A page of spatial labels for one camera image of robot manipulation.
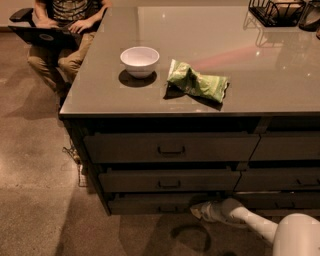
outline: green snack bag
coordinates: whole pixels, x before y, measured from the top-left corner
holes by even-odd
[[[194,71],[189,64],[172,60],[168,83],[175,85],[189,95],[222,103],[225,90],[228,87],[228,77],[201,75]]]

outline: patterned shirt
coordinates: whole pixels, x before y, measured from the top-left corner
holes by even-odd
[[[49,16],[62,23],[86,19],[97,13],[101,7],[101,0],[46,0],[45,2]]]

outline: gray countertop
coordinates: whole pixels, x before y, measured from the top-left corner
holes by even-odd
[[[120,54],[160,53],[156,76],[135,80]],[[223,104],[163,99],[172,59],[230,78]],[[113,7],[81,66],[62,117],[320,114],[320,40],[298,27],[265,28],[246,6]]]

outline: person's knee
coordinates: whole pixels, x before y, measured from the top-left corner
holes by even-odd
[[[74,79],[76,76],[81,63],[78,63],[77,60],[72,60],[68,58],[60,58],[58,61],[58,65],[63,72],[65,72],[71,79]]]
[[[31,67],[33,67],[35,69],[40,69],[41,61],[37,56],[30,56],[29,55],[27,58],[27,62]]]

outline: white bowl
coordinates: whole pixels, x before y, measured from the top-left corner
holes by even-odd
[[[144,46],[129,48],[120,55],[127,72],[140,79],[151,75],[159,57],[155,49]]]

